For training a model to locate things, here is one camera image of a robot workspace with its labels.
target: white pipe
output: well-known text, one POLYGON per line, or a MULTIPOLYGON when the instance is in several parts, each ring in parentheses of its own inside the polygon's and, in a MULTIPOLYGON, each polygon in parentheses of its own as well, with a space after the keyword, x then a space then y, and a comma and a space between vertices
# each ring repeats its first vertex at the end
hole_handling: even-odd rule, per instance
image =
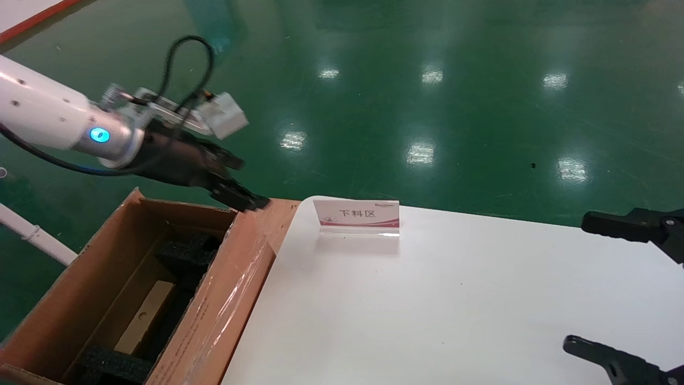
POLYGON ((0 225, 5 225, 21 236, 33 246, 43 250, 46 254, 68 266, 77 254, 55 239, 52 235, 33 225, 21 215, 0 203, 0 225))

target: white table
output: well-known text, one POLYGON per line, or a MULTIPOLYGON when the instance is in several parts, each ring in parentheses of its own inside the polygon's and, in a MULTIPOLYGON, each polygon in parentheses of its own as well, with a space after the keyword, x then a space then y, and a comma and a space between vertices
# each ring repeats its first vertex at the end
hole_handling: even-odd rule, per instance
POLYGON ((609 385, 567 334, 684 363, 684 271, 654 245, 410 207, 399 238, 335 238, 313 198, 223 385, 609 385))

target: box flap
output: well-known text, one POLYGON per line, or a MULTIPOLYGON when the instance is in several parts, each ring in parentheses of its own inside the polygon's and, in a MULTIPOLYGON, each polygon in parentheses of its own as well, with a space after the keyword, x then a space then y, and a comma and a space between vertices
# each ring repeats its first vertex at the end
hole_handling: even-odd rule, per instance
POLYGON ((0 378, 11 381, 18 385, 61 385, 59 382, 48 380, 24 369, 3 365, 0 367, 0 378))
POLYGON ((229 209, 190 203, 141 199, 143 207, 175 225, 227 231, 235 219, 229 209))

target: black cable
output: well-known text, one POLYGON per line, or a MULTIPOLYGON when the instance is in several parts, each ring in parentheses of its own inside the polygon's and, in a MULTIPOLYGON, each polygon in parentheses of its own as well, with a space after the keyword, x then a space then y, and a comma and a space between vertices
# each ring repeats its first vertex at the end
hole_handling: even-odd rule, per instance
POLYGON ((146 105, 147 103, 156 103, 159 98, 166 92, 166 89, 168 88, 169 80, 171 78, 171 68, 173 65, 173 59, 176 54, 176 51, 178 48, 185 42, 188 41, 198 41, 202 43, 205 46, 205 49, 207 50, 207 69, 205 71, 204 77, 202 77, 202 80, 197 84, 197 87, 192 90, 186 96, 182 102, 178 106, 176 110, 180 110, 182 107, 185 106, 185 104, 190 103, 190 101, 194 101, 193 105, 189 105, 187 107, 186 113, 183 115, 182 120, 180 123, 175 125, 172 129, 171 136, 169 137, 168 142, 166 145, 159 150, 159 152, 153 156, 152 158, 148 159, 147 161, 135 166, 135 167, 130 167, 130 168, 125 168, 125 169, 119 169, 119 170, 100 170, 100 169, 90 169, 88 167, 83 167, 83 166, 78 166, 73 163, 66 162, 64 160, 55 158, 54 156, 45 153, 35 146, 31 145, 27 141, 23 140, 22 138, 19 138, 14 132, 11 132, 5 125, 0 123, 0 134, 4 137, 6 137, 10 142, 14 143, 15 145, 21 147, 25 151, 39 157, 40 159, 45 160, 46 162, 49 162, 51 164, 54 164, 55 166, 62 167, 63 169, 71 170, 71 171, 76 171, 79 173, 83 174, 88 174, 88 175, 99 175, 103 177, 114 177, 114 176, 123 176, 123 175, 129 175, 129 174, 136 174, 140 173, 142 171, 145 171, 147 168, 154 166, 156 163, 158 163, 166 154, 171 150, 171 147, 173 147, 174 142, 181 136, 181 133, 183 132, 183 125, 185 122, 188 120, 190 117, 190 114, 192 113, 192 110, 196 107, 197 102, 200 100, 200 96, 203 95, 204 92, 204 87, 207 85, 207 82, 209 81, 209 78, 211 78, 211 75, 213 73, 213 68, 214 68, 214 51, 211 45, 202 37, 200 36, 195 36, 195 35, 188 35, 184 36, 178 40, 176 40, 171 47, 169 48, 168 53, 166 54, 166 62, 164 64, 164 74, 163 78, 161 81, 161 86, 159 87, 159 92, 157 95, 152 98, 150 101, 142 101, 141 99, 135 98, 132 103, 138 104, 138 105, 146 105))

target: plastic wrap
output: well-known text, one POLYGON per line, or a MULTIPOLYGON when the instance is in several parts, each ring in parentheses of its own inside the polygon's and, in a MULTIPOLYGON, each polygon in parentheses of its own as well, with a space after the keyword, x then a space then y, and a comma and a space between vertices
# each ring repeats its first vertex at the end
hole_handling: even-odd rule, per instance
POLYGON ((239 214, 146 384, 217 384, 275 253, 252 214, 239 214))

